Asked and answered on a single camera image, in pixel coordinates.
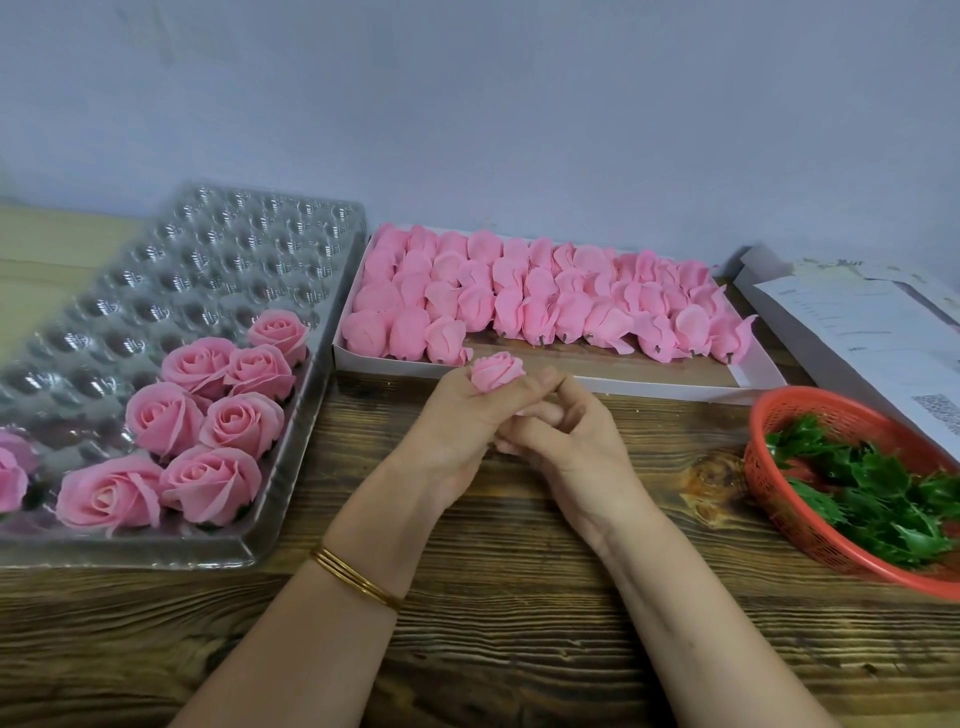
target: red plastic basket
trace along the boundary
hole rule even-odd
[[[936,446],[869,407],[822,389],[781,387],[765,393],[754,404],[750,442],[744,454],[747,484],[774,525],[803,553],[841,573],[892,581],[918,592],[960,600],[960,549],[922,571],[898,569],[837,533],[790,487],[774,463],[764,436],[806,413],[817,415],[838,440],[851,445],[866,441],[884,453],[895,452],[911,473],[927,475],[938,468],[958,472]]]

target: bangle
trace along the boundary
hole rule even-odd
[[[345,584],[349,584],[367,596],[372,596],[385,607],[390,607],[395,612],[399,612],[400,607],[403,606],[403,599],[384,592],[376,586],[376,584],[364,578],[359,572],[351,569],[343,559],[330,552],[329,549],[323,546],[317,546],[310,551],[310,558]]]

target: hand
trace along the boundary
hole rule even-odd
[[[473,480],[497,428],[540,402],[560,380],[557,370],[546,367],[483,395],[470,382],[469,367],[454,369],[437,384],[391,457],[402,469],[436,483],[444,510]]]
[[[531,405],[527,417],[504,423],[496,447],[543,473],[570,525],[604,558],[621,523],[657,506],[636,477],[610,410],[573,376],[563,379],[557,395],[560,406]]]

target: pile of green leaves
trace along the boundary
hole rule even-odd
[[[956,545],[942,524],[960,520],[960,476],[938,471],[917,477],[896,455],[884,455],[869,443],[852,447],[829,439],[816,415],[803,415],[766,440],[786,475],[800,464],[816,474],[816,488],[786,478],[804,502],[883,561],[919,569]]]

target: brown tabletop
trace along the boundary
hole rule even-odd
[[[807,383],[769,331],[758,333],[788,380]],[[0,572],[0,725],[165,725],[399,441],[432,386],[331,381],[262,567]],[[746,493],[746,407],[602,399],[654,499],[846,725],[960,725],[960,605],[840,576],[790,546]],[[672,719],[608,576],[538,478],[491,453],[430,538],[364,724]]]

